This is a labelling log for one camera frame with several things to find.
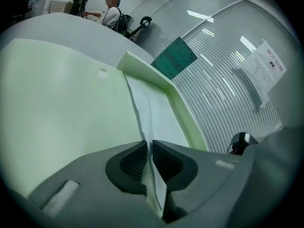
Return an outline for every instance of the man's arm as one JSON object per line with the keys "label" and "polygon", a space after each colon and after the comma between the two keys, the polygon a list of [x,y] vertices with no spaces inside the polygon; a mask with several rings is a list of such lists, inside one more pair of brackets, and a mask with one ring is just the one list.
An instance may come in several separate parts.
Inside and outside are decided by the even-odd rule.
{"label": "man's arm", "polygon": [[100,17],[101,12],[89,12],[86,11],[82,14],[82,16],[88,16],[88,15],[94,15],[95,17],[99,18]]}

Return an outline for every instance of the small white sticker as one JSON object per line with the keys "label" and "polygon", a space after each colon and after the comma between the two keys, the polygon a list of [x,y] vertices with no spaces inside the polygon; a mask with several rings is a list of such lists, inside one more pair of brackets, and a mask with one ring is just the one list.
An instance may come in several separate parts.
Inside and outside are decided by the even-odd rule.
{"label": "small white sticker", "polygon": [[109,74],[108,74],[108,72],[105,69],[100,69],[99,70],[99,77],[101,77],[101,78],[108,78]]}

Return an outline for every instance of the paper notice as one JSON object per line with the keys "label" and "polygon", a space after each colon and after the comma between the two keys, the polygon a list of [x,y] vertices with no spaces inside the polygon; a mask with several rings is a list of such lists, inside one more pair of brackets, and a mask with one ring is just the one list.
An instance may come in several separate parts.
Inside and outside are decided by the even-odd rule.
{"label": "paper notice", "polygon": [[286,68],[275,51],[265,41],[242,64],[240,68],[254,85],[262,104],[269,101],[268,92],[286,72]]}

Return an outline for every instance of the white label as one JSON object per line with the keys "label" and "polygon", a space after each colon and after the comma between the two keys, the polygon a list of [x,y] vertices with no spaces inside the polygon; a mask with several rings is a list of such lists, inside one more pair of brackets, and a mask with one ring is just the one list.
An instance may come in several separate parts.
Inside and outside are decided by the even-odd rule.
{"label": "white label", "polygon": [[287,71],[275,51],[265,41],[242,64],[244,70],[259,94],[262,105],[268,101],[268,92]]}
{"label": "white label", "polygon": [[56,217],[78,187],[78,182],[72,180],[67,181],[64,187],[50,199],[42,211],[52,218]]}
{"label": "white label", "polygon": [[219,165],[221,167],[225,167],[225,168],[231,169],[231,170],[233,170],[235,168],[235,164],[228,163],[228,162],[221,161],[221,160],[216,161],[215,164]]}

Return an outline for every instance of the white counter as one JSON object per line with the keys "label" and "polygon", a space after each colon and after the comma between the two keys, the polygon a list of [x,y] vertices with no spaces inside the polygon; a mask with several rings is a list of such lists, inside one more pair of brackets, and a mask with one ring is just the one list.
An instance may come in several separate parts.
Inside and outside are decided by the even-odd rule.
{"label": "white counter", "polygon": [[12,26],[1,35],[0,51],[15,38],[53,42],[114,67],[126,50],[147,63],[154,60],[148,52],[113,30],[65,13],[41,15]]}

